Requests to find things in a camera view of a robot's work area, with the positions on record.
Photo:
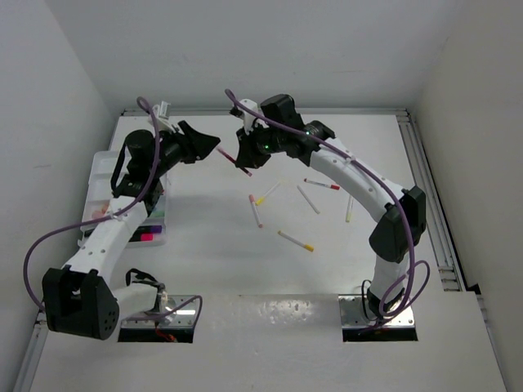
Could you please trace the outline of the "red gel pen horizontal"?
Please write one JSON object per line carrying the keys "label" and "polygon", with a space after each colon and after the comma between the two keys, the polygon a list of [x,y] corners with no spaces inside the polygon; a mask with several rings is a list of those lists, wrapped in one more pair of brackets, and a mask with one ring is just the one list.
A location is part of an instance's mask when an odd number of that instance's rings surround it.
{"label": "red gel pen horizontal", "polygon": [[246,169],[245,167],[239,166],[237,164],[236,160],[231,155],[229,155],[222,147],[217,147],[217,151],[224,158],[226,158],[229,162],[231,162],[236,169],[239,169],[241,172],[243,172],[245,175],[247,175],[249,177],[253,176],[253,174],[248,169]]}

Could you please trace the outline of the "purple black highlighter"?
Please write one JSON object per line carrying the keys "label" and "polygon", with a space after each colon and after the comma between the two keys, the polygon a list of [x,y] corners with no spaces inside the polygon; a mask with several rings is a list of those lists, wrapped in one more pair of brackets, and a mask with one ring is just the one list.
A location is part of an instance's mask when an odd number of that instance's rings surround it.
{"label": "purple black highlighter", "polygon": [[140,226],[138,231],[142,234],[161,234],[163,227],[161,225],[144,225]]}

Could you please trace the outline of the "pink black highlighter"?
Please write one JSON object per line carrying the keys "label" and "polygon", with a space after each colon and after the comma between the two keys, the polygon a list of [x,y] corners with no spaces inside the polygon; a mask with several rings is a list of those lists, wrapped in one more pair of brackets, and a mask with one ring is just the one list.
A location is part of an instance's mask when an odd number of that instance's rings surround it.
{"label": "pink black highlighter", "polygon": [[154,234],[152,233],[136,233],[129,239],[130,243],[142,243],[151,242],[154,240]]}

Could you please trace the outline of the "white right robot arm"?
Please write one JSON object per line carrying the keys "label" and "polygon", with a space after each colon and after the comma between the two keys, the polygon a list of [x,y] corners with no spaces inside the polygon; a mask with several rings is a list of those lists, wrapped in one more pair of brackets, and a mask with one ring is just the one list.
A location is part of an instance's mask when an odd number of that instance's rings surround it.
{"label": "white right robot arm", "polygon": [[423,190],[389,181],[361,162],[321,121],[304,122],[294,99],[279,94],[257,104],[238,100],[231,115],[243,122],[237,131],[238,167],[258,169],[273,154],[284,153],[327,176],[355,199],[376,225],[369,245],[376,255],[367,291],[370,311],[380,322],[394,318],[416,300],[412,293],[415,247],[427,227],[427,197]]}

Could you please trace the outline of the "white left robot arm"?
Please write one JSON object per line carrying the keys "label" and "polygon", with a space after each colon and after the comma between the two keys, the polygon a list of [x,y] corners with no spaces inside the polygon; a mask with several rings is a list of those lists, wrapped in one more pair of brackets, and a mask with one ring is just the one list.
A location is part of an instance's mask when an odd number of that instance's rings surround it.
{"label": "white left robot arm", "polygon": [[53,332],[108,339],[124,319],[163,319],[167,293],[163,283],[139,272],[124,287],[109,287],[114,267],[134,233],[163,194],[162,177],[178,163],[206,158],[220,139],[181,121],[176,131],[129,133],[110,179],[112,199],[80,249],[42,279],[47,325]]}

